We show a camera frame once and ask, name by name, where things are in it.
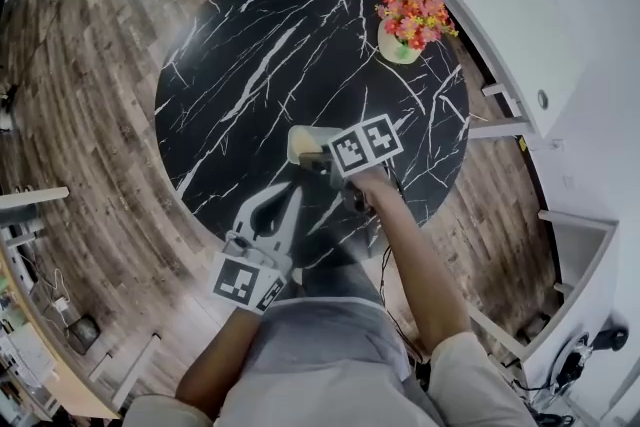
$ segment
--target white desk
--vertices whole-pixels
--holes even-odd
[[[555,0],[444,0],[505,93],[514,118],[474,126],[469,137],[544,137],[587,64],[566,13]],[[542,98],[548,105],[544,107]]]
[[[476,308],[469,308],[471,318],[520,360],[529,387],[546,384],[556,356],[574,335],[588,332],[589,343],[593,341],[613,309],[618,274],[617,223],[546,210],[541,210],[538,217],[554,225],[598,230],[603,237],[584,275],[565,296],[564,304],[526,347]]]

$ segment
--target power outlet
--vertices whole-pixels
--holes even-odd
[[[69,308],[69,303],[67,302],[67,300],[64,297],[58,297],[53,302],[53,305],[55,306],[56,310],[58,310],[60,313],[62,313],[67,308]]]

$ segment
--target desk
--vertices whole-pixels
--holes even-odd
[[[538,216],[553,225],[598,231],[602,242],[573,291],[565,296],[564,304],[526,347],[469,306],[471,318],[520,360],[530,388],[546,384],[556,356],[573,336],[587,332],[589,343],[593,342],[612,312],[618,273],[617,223],[545,210]]]
[[[474,126],[469,137],[545,137],[587,64],[555,0],[444,0],[491,69],[514,118]]]
[[[469,99],[446,40],[411,65],[377,48],[381,0],[208,0],[169,50],[155,127],[167,174],[220,238],[240,205],[291,181],[293,125],[347,128],[387,113],[394,157],[419,223],[444,201],[466,150]],[[326,177],[307,173],[294,266],[343,265],[386,247],[376,218],[348,212]]]
[[[0,263],[9,280],[9,286],[27,320],[34,326],[44,345],[56,361],[54,375],[44,383],[49,393],[71,415],[95,418],[120,418],[106,393],[89,381],[86,373],[71,359],[67,350],[60,344],[47,321],[40,315],[35,304],[24,290],[16,269],[8,258],[8,249],[0,241]]]

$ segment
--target hand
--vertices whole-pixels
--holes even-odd
[[[385,191],[396,191],[395,186],[391,183],[382,166],[374,166],[360,171],[352,175],[350,181],[364,193],[367,202],[370,204],[378,194]]]

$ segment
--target potted plant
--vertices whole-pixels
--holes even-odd
[[[427,43],[442,34],[457,36],[442,0],[382,0],[376,12],[382,18],[378,27],[378,46],[385,59],[411,64]]]

